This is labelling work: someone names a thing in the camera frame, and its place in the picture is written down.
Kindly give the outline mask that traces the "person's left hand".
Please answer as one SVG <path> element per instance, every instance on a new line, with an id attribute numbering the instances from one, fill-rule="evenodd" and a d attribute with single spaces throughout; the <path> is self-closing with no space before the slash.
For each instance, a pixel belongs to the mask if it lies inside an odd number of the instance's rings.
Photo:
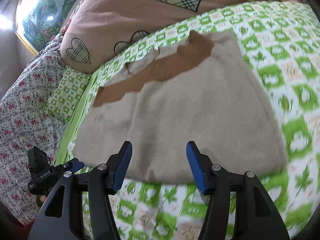
<path id="1" fill-rule="evenodd" d="M 38 195 L 36 197 L 36 205 L 41 208 L 44 202 L 46 201 L 47 196 L 46 195 Z"/>

